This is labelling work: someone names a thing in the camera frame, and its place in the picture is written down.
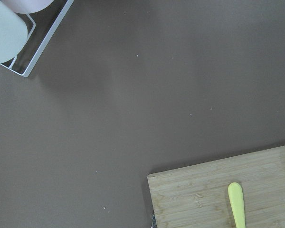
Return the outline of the wooden cutting board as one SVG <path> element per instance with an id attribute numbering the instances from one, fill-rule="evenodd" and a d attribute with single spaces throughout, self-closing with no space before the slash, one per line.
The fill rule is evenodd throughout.
<path id="1" fill-rule="evenodd" d="M 160 228 L 233 228 L 228 185 L 244 196 L 248 228 L 285 228 L 285 146 L 148 176 Z"/>

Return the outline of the yellow plastic knife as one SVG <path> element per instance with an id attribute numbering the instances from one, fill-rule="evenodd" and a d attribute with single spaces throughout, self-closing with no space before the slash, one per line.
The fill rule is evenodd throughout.
<path id="1" fill-rule="evenodd" d="M 239 183 L 229 184 L 228 197 L 236 228 L 246 228 L 244 197 Z"/>

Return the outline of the white cup rack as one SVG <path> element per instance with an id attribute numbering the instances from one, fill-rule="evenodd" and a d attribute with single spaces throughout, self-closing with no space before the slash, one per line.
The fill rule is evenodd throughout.
<path id="1" fill-rule="evenodd" d="M 28 77 L 72 4 L 72 0 L 55 0 L 39 12 L 18 13 L 28 27 L 28 40 L 16 57 L 0 65 L 19 76 Z"/>

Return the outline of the white cup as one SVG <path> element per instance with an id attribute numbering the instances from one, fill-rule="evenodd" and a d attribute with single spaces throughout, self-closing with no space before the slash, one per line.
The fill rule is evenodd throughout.
<path id="1" fill-rule="evenodd" d="M 27 42 L 25 22 L 0 1 L 0 64 L 14 58 Z"/>

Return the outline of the pink cup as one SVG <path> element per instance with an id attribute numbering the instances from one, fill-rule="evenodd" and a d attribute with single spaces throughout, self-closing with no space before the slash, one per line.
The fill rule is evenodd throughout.
<path id="1" fill-rule="evenodd" d="M 15 13 L 30 14 L 47 8 L 53 0 L 2 0 Z"/>

